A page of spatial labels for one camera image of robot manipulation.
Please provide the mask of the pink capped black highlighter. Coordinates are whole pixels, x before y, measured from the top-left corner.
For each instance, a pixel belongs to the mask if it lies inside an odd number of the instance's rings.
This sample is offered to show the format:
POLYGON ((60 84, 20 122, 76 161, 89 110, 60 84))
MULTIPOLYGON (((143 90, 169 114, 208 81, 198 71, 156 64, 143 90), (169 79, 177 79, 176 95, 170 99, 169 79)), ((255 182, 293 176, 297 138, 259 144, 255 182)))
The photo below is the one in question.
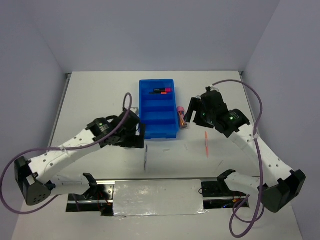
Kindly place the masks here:
POLYGON ((166 87, 166 88, 154 88, 153 89, 154 93, 170 93, 172 92, 172 89, 170 87, 166 87))

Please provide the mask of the orange capped black highlighter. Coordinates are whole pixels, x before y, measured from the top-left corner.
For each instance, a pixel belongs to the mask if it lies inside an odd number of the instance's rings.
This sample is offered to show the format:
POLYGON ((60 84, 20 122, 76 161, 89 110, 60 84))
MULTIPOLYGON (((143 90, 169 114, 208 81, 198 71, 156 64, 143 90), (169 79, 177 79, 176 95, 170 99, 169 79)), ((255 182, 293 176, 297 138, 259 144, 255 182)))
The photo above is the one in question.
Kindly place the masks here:
POLYGON ((166 95, 167 92, 165 91, 153 91, 153 92, 149 92, 150 95, 166 95))

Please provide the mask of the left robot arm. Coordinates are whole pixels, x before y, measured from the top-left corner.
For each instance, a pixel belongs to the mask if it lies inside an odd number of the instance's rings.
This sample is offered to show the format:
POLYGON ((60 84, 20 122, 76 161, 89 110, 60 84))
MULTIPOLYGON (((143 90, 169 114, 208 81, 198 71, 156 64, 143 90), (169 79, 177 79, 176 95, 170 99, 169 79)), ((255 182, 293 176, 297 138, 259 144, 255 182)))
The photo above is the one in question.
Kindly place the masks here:
POLYGON ((146 125, 132 111, 126 115, 100 117, 89 123, 78 135, 40 156, 14 161, 15 180, 25 203, 35 206, 53 195, 76 194, 91 200, 105 188, 90 173, 75 177, 61 171, 81 158, 106 146, 143 149, 146 125))

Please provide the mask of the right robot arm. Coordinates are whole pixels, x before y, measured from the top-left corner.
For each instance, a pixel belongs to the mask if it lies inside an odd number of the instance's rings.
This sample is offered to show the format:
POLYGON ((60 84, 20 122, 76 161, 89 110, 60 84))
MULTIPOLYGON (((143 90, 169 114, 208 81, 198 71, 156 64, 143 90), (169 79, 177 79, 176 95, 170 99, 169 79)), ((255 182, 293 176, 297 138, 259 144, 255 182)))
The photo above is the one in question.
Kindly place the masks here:
POLYGON ((306 175, 285 164, 254 133, 254 126, 242 111, 229 110, 219 91, 207 87, 204 94, 191 98, 184 120, 223 134, 260 171, 259 178, 254 178, 233 169, 226 170, 217 178, 217 190, 221 195, 228 196, 232 192, 258 195, 268 211, 277 213, 300 194, 306 175))

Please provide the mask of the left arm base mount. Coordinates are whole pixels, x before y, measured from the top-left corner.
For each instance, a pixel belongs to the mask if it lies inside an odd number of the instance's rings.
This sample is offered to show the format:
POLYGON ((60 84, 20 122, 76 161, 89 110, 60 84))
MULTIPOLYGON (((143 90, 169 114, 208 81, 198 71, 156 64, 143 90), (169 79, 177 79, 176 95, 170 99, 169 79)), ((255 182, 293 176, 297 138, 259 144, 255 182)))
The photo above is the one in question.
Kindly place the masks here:
POLYGON ((115 183, 114 180, 98 180, 98 190, 92 196, 69 194, 65 212, 97 213, 103 217, 113 217, 115 183))

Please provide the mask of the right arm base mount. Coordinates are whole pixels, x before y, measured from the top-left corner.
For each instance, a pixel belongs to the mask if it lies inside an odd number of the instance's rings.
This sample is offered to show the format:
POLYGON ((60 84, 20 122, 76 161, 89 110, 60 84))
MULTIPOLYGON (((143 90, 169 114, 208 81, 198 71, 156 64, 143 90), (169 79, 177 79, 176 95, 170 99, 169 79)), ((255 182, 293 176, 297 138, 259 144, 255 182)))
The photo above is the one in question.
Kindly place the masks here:
POLYGON ((222 190, 217 181, 202 181, 198 193, 202 195, 205 210, 232 209, 246 197, 242 192, 222 190))

